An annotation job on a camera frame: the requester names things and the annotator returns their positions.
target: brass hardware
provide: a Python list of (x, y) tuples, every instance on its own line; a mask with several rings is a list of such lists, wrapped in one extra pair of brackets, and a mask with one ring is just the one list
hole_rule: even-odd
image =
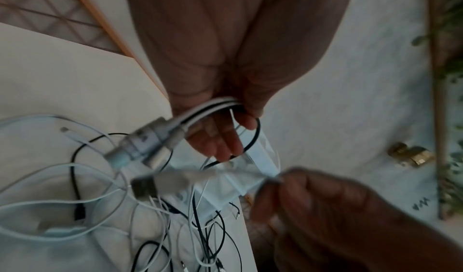
[(387, 154), (398, 159), (400, 162), (410, 164), (413, 167), (420, 167), (436, 158), (435, 155), (426, 148), (420, 146), (413, 146), (409, 148), (402, 142), (392, 145), (387, 151)]

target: gold object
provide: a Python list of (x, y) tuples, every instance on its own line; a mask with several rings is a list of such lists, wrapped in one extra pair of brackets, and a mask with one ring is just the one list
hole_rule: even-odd
[(402, 142), (392, 145), (387, 151), (387, 154), (413, 167), (420, 167), (436, 158), (436, 156), (426, 148), (420, 146), (408, 147), (407, 144)]

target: white table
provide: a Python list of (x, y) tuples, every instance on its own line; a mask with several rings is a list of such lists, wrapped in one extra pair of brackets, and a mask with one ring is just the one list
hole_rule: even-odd
[[(159, 116), (170, 116), (167, 100), (133, 59), (4, 24), (0, 24), (0, 43), (0, 118), (55, 113), (107, 132), (129, 133)], [(0, 186), (38, 168), (68, 162), (78, 144), (60, 134), (59, 128), (63, 125), (86, 138), (96, 136), (91, 131), (55, 120), (36, 120), (2, 128)], [(97, 146), (109, 147), (105, 142)], [(172, 162), (198, 166), (202, 159), (183, 143), (175, 151)], [(83, 151), (79, 161), (102, 163), (91, 151)], [(83, 179), (81, 184), (85, 186), (83, 196), (91, 197), (99, 191), (89, 180)], [(27, 198), (74, 199), (69, 178), (63, 176), (49, 183), (13, 190), (0, 197), (0, 202)], [(110, 224), (126, 229), (130, 207), (128, 204), (122, 208)], [(71, 223), (72, 209), (52, 206), (8, 211), (0, 214), (0, 224), (33, 231), (39, 222)], [(186, 220), (176, 220), (171, 227), (174, 267), (175, 271), (181, 271), (176, 247), (181, 225), (177, 221), (185, 223)], [(257, 271), (243, 216), (238, 220), (228, 217), (226, 225), (239, 247), (243, 271)], [(140, 236), (159, 233), (156, 215), (142, 208), (137, 211), (134, 227)], [(95, 238), (104, 253), (95, 244)], [(178, 242), (182, 260), (190, 271), (195, 271), (187, 227), (182, 229)], [(219, 257), (228, 272), (240, 270), (238, 255), (228, 238)], [(162, 266), (162, 261), (160, 257), (159, 264), (154, 267)], [(109, 231), (96, 231), (94, 236), (54, 244), (0, 236), (1, 271), (114, 271), (116, 267), (126, 271), (129, 263), (128, 239)]]

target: lattice screen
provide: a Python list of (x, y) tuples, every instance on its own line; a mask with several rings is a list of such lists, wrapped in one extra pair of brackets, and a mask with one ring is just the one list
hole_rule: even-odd
[(0, 0), (0, 22), (123, 54), (80, 0)]

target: hand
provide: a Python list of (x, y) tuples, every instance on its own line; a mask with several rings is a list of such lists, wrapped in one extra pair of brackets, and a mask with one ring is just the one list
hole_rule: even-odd
[[(349, 0), (128, 0), (138, 36), (174, 115), (234, 96), (256, 128), (269, 99), (320, 60)], [(189, 143), (225, 161), (243, 146), (228, 111), (198, 123)]]
[(287, 227), (275, 248), (281, 272), (461, 271), (456, 244), (364, 185), (305, 169), (283, 179), (264, 185), (251, 211), (260, 223), (278, 214)]

